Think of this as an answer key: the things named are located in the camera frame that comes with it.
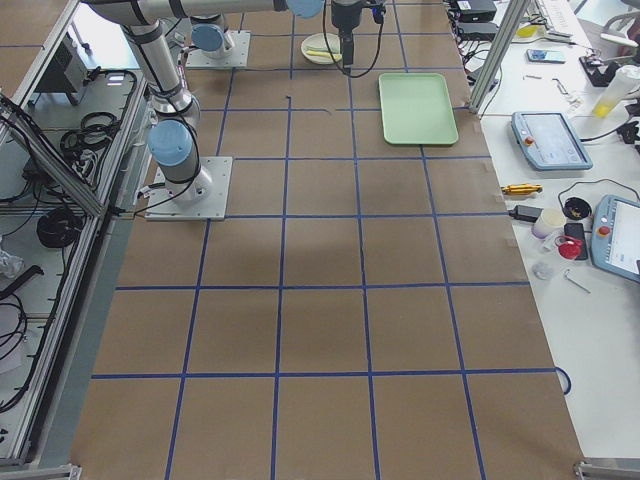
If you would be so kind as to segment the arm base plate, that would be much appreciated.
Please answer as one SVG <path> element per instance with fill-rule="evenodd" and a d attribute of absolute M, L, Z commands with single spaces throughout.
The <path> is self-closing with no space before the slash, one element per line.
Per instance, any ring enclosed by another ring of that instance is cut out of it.
<path fill-rule="evenodd" d="M 191 39 L 193 48 L 187 54 L 187 69 L 228 70 L 247 66 L 251 39 L 248 30 L 205 29 L 197 33 L 193 29 Z"/>
<path fill-rule="evenodd" d="M 176 184 L 149 194 L 150 207 L 143 211 L 149 221 L 222 221 L 233 167 L 232 157 L 201 157 L 201 170 L 185 193 Z"/>

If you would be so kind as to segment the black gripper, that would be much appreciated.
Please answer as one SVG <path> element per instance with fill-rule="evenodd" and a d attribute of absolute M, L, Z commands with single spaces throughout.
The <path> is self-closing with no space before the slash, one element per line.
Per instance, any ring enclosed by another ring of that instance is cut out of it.
<path fill-rule="evenodd" d="M 359 0 L 339 0 L 331 2 L 331 22 L 338 31 L 341 41 L 341 66 L 348 68 L 354 62 L 353 32 L 360 25 L 362 3 Z"/>

